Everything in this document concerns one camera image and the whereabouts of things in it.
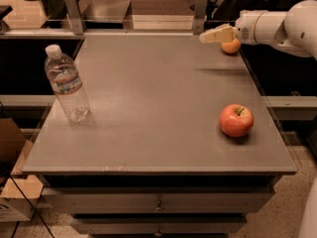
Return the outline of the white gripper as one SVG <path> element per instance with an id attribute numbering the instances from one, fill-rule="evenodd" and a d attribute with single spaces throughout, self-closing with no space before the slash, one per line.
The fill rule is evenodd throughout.
<path id="1" fill-rule="evenodd" d="M 237 39 L 246 45 L 259 45 L 260 41 L 256 37 L 258 20 L 264 10 L 242 10 L 240 17 L 236 20 L 235 27 L 223 24 L 215 29 L 207 30 L 199 35 L 201 43 L 231 43 Z"/>

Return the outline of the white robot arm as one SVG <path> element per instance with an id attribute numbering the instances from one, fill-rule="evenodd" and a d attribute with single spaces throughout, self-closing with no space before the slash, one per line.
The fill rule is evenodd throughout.
<path id="1" fill-rule="evenodd" d="M 235 26 L 223 24 L 199 36 L 201 43 L 268 45 L 275 50 L 317 60 L 317 1 L 304 0 L 285 11 L 243 10 Z"/>

